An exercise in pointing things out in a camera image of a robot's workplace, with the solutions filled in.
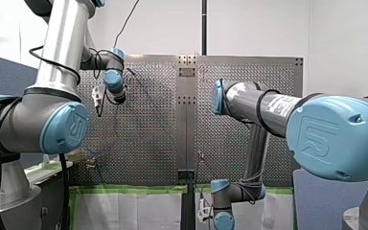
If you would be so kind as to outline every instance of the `white tarp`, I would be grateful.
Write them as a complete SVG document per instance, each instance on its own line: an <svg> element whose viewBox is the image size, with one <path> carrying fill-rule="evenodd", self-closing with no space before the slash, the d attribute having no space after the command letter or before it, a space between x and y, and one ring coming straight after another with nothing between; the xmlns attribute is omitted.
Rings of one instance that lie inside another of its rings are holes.
<svg viewBox="0 0 368 230"><path fill-rule="evenodd" d="M72 202L75 230L179 230L181 194L77 194ZM268 193L255 205L233 204L236 230L292 230L292 195ZM208 230L197 222L196 230Z"/></svg>

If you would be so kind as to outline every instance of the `white wall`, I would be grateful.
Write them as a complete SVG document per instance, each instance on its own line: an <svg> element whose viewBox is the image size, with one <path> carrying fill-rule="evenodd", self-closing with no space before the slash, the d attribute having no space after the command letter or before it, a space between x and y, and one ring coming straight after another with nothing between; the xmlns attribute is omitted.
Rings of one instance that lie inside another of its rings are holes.
<svg viewBox="0 0 368 230"><path fill-rule="evenodd" d="M113 45L135 0L107 0L89 23L98 49ZM47 26L23 0L0 0L0 57L28 54ZM201 52L201 1L141 1L118 46L127 54ZM208 55L303 57L304 92L368 95L368 0L210 0Z"/></svg>
<svg viewBox="0 0 368 230"><path fill-rule="evenodd" d="M46 23L23 0L0 0L1 58L37 67L39 61L28 51L43 44L46 30Z"/></svg>
<svg viewBox="0 0 368 230"><path fill-rule="evenodd" d="M136 0L108 0L89 23L97 49L113 46ZM118 47L127 54L193 54L200 51L199 0L140 1Z"/></svg>
<svg viewBox="0 0 368 230"><path fill-rule="evenodd" d="M311 0L308 92L368 95L368 0Z"/></svg>
<svg viewBox="0 0 368 230"><path fill-rule="evenodd" d="M98 48L113 45L134 2L107 1L89 21ZM307 58L309 26L310 0L210 0L208 55ZM118 46L127 54L201 53L201 1L139 2Z"/></svg>

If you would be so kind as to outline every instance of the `perforated metal panel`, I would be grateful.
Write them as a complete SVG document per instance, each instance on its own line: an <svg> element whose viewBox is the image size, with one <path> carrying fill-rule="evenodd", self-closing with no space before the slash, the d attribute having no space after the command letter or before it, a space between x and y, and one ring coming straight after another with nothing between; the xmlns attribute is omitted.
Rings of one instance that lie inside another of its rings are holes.
<svg viewBox="0 0 368 230"><path fill-rule="evenodd" d="M124 72L126 102L105 102L101 118L91 92L103 77L95 80L92 71L81 71L79 93L89 110L90 126L73 172L75 183L176 182L176 59L129 57L126 68L137 75Z"/></svg>
<svg viewBox="0 0 368 230"><path fill-rule="evenodd" d="M198 106L195 152L198 178L239 180L243 176L249 130L228 116L211 112L212 85L218 79L258 81L284 94L301 96L302 59L294 57L200 57L198 59ZM271 137L264 164L264 183L292 186L298 166L286 140Z"/></svg>
<svg viewBox="0 0 368 230"><path fill-rule="evenodd" d="M96 115L91 92L102 77L95 80L92 71L81 71L79 93L89 110L90 126L72 172L76 184L176 184L182 165L198 167L198 183L213 178L238 180L243 173L248 130L234 119L212 114L215 80L260 81L285 94L301 96L300 58L196 57L191 67L196 72L194 81L178 76L182 65L183 60L174 56L128 56L126 68L137 75L124 73L127 100L117 106L105 103L101 118ZM177 119L183 111L180 95L196 97L194 113L189 113L187 106L184 119ZM183 128L184 138L177 134L182 134ZM185 154L178 156L182 149ZM182 162L192 159L194 164ZM284 140L271 138L264 168L266 185L291 185L296 165Z"/></svg>

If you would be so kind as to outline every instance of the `metal pole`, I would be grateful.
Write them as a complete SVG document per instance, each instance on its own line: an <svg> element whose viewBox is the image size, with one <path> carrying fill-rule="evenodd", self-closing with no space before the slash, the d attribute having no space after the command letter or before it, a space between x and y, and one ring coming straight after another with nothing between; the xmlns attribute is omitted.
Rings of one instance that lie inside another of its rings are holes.
<svg viewBox="0 0 368 230"><path fill-rule="evenodd" d="M202 54L207 55L207 0L202 0Z"/></svg>

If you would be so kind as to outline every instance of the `ur logo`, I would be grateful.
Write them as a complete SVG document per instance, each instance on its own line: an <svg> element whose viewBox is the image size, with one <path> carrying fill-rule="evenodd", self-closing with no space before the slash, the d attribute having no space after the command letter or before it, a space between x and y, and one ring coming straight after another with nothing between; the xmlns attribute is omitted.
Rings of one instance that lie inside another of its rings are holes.
<svg viewBox="0 0 368 230"><path fill-rule="evenodd" d="M314 157L324 157L330 150L330 140L337 134L337 124L304 117L301 122L297 149Z"/></svg>
<svg viewBox="0 0 368 230"><path fill-rule="evenodd" d="M70 137L75 139L76 141L81 141L82 130L84 126L85 120L78 114L73 114L73 124L71 125L70 128Z"/></svg>

